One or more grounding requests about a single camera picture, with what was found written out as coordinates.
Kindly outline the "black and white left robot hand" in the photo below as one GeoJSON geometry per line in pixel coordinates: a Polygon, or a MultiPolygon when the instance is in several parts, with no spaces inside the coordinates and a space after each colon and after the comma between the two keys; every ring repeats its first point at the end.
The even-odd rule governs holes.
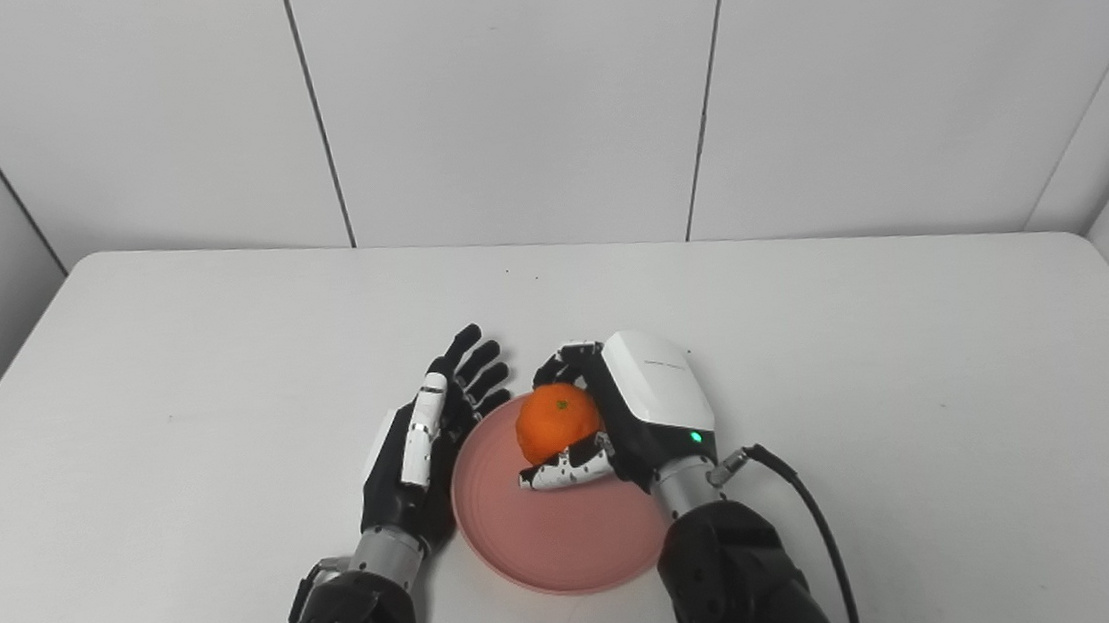
{"type": "Polygon", "coordinates": [[[457,529],[452,480],[474,428],[507,404],[510,375],[502,348],[466,325],[435,358],[411,400],[389,413],[364,479],[362,530],[398,530],[424,553],[442,549],[457,529]]]}

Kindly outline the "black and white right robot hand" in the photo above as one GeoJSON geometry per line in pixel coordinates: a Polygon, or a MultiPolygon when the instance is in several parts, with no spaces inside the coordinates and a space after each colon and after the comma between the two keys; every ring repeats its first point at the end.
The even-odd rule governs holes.
{"type": "Polygon", "coordinates": [[[578,439],[553,443],[519,471],[523,491],[551,491],[613,474],[647,494],[670,464],[716,462],[715,416],[686,353],[648,331],[568,343],[537,369],[533,392],[581,395],[578,439]]]}

